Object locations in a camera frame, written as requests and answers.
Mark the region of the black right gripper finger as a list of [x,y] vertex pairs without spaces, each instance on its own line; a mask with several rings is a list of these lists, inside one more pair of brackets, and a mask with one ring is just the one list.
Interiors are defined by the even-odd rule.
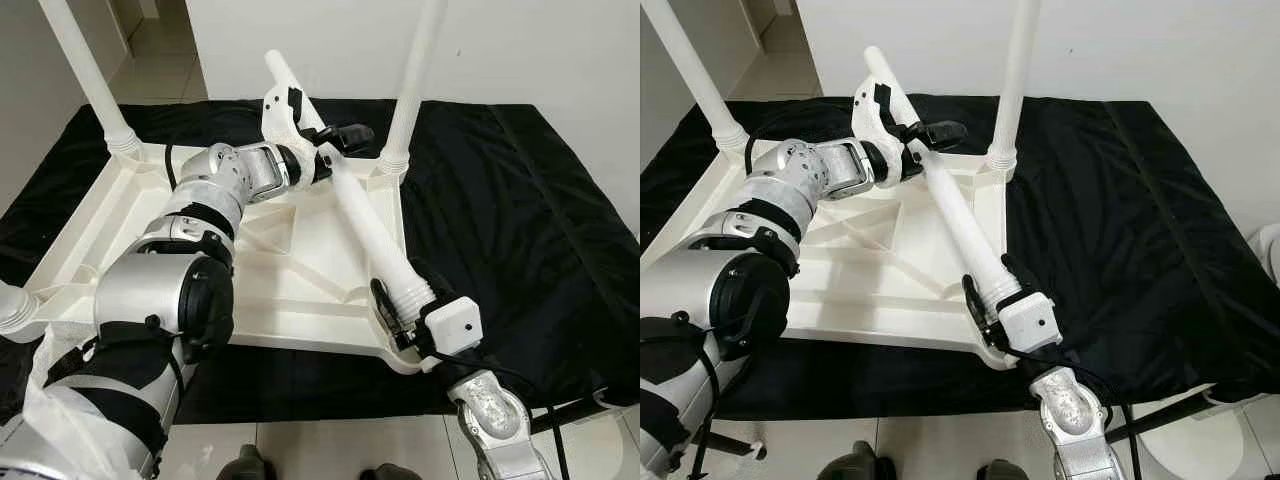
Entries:
[[428,283],[438,300],[451,301],[451,283],[429,262],[411,262],[413,270]]
[[380,279],[370,280],[374,310],[379,323],[387,329],[393,346],[401,346],[401,325],[398,314],[390,301],[390,296]]
[[1018,282],[1020,292],[1036,292],[1036,275],[1029,268],[1012,255],[1001,255],[1000,260]]
[[983,298],[980,297],[980,293],[977,288],[977,282],[974,280],[972,274],[965,274],[963,276],[963,293],[965,297],[966,310],[970,314],[973,323],[975,324],[975,329],[978,330],[983,340],[989,340],[989,334],[991,334],[989,310],[986,306]]

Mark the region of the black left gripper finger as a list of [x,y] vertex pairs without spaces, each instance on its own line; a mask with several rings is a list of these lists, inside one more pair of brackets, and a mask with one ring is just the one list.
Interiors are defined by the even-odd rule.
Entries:
[[375,132],[364,124],[329,125],[323,129],[323,145],[339,151],[364,151],[375,140]]
[[968,137],[968,128],[961,122],[918,122],[915,137],[928,148],[955,148]]

